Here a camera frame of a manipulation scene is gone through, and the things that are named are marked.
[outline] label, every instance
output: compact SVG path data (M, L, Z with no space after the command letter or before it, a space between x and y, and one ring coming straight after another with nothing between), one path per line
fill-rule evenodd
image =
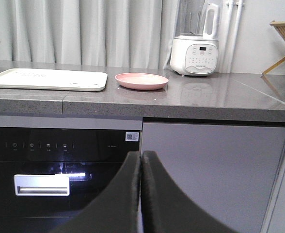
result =
M138 142L139 141L139 132L126 132L125 141L129 142Z

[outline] white cutting board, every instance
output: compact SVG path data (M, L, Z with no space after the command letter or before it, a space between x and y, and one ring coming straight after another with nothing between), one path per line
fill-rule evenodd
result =
M9 69L0 73L0 88L101 91L107 74L56 69Z

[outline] white pipe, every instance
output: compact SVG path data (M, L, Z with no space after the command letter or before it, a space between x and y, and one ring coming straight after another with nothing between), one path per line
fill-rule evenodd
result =
M232 45L231 45L231 48L228 54L229 61L228 61L226 73L231 73L232 61L233 61L233 56L234 56L236 38L238 36L238 27L239 27L241 10L243 8L243 4L244 4L244 0L238 0L237 15L236 15L236 20L235 20L235 25L234 25L234 30L233 30L233 41L232 41Z
M224 32L224 37L223 40L224 40L224 45L221 49L221 52L220 52L220 64L219 64L219 72L220 73L223 73L223 66L224 66L224 55L225 55L225 52L226 52L226 47L227 47L227 44L228 44L228 35L229 35L229 31L230 31L230 25L231 25L231 18L232 18L232 10L233 10L233 5L234 5L234 0L229 0L229 9L228 9L228 15L227 15L227 26L225 28L225 32Z

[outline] dishwasher handle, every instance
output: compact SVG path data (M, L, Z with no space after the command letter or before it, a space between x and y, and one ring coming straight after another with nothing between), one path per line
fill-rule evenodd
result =
M69 196L69 177L58 175L14 175L17 196Z

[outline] kitchen counter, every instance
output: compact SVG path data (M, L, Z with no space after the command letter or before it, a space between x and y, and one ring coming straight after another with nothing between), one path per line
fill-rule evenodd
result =
M105 72L108 79L106 88L99 92L0 88L1 115L285 122L285 76L214 73L210 77L184 77L169 70L0 61L0 72L11 68ZM169 83L156 91L127 89L114 76L128 72L158 74Z

